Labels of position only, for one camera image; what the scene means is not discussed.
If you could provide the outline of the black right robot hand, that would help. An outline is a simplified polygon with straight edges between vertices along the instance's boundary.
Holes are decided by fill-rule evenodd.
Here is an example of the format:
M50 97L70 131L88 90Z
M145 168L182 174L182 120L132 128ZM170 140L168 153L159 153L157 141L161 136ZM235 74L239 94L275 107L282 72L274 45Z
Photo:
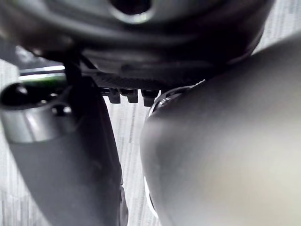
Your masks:
M151 106L158 93L217 75L258 45L272 0L3 0L1 56L22 75L0 93L0 121L22 178L54 226L123 226L127 206L104 97Z

